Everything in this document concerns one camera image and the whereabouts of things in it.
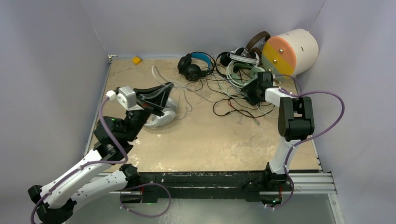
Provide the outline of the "white grey headphones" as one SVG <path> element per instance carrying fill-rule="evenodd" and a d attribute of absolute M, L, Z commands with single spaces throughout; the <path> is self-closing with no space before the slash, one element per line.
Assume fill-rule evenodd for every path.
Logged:
<path fill-rule="evenodd" d="M 176 117 L 177 108 L 178 108 L 178 103 L 172 100 L 171 98 L 168 98 L 165 108 L 163 109 L 164 115 L 151 116 L 144 126 L 147 128 L 159 128 L 170 124 L 171 121 Z"/>

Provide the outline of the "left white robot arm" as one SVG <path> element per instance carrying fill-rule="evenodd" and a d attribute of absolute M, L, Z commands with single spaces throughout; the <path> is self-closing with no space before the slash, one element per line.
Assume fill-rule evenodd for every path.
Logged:
<path fill-rule="evenodd" d="M 125 86 L 108 91 L 100 108 L 116 101 L 125 109 L 125 118 L 104 116 L 99 110 L 94 148 L 57 179 L 28 189 L 34 203 L 30 222 L 63 224 L 80 208 L 112 191 L 145 193 L 158 187 L 158 183 L 142 181 L 137 167 L 128 163 L 127 154 L 150 116 L 165 114 L 173 87 L 167 82 L 148 89 Z"/>

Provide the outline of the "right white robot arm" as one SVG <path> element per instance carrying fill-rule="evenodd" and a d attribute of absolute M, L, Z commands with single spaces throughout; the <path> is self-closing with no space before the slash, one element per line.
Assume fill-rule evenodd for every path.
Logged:
<path fill-rule="evenodd" d="M 294 156 L 297 143 L 306 140 L 314 132 L 314 117 L 310 97 L 296 97 L 284 89 L 276 87 L 273 75 L 261 71 L 241 89 L 247 102 L 260 105 L 268 102 L 278 108 L 278 133 L 280 141 L 273 158 L 269 162 L 270 173 L 262 177 L 263 186 L 273 190 L 280 185 L 279 175 L 285 174 L 288 163 Z"/>

